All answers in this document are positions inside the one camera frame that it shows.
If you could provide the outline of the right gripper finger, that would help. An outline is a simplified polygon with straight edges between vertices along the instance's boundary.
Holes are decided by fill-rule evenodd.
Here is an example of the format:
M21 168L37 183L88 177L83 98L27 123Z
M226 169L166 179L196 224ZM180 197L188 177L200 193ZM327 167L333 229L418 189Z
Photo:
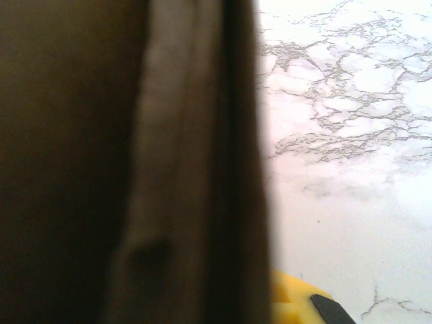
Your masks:
M271 272L273 322L278 324L355 324L327 292L284 272Z

